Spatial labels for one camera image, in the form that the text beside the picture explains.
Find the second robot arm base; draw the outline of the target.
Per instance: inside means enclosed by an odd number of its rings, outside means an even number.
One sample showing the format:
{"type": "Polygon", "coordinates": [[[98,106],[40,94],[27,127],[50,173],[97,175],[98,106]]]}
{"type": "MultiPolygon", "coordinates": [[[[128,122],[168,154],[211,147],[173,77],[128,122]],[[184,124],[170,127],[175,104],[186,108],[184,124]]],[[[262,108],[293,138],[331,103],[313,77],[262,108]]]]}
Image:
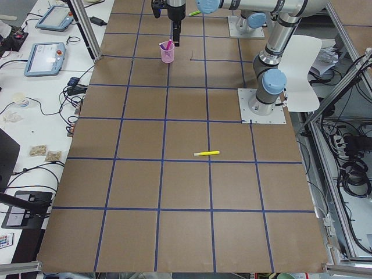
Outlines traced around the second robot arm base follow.
{"type": "Polygon", "coordinates": [[[263,26],[267,17],[263,12],[242,10],[238,16],[228,16],[228,28],[231,38],[264,39],[263,26]]]}

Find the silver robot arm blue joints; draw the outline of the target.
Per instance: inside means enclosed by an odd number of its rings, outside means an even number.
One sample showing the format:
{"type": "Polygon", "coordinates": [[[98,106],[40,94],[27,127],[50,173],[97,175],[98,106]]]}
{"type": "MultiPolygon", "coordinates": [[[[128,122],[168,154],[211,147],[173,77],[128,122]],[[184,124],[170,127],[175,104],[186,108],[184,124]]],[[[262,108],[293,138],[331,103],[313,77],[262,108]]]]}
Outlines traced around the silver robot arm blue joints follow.
{"type": "Polygon", "coordinates": [[[295,32],[301,18],[309,17],[325,8],[327,1],[197,1],[203,14],[211,14],[218,9],[251,10],[271,12],[277,21],[266,43],[265,49],[254,58],[253,69],[258,89],[249,100],[250,110],[260,116],[272,113],[276,100],[287,83],[285,74],[278,70],[282,54],[295,32]]]}

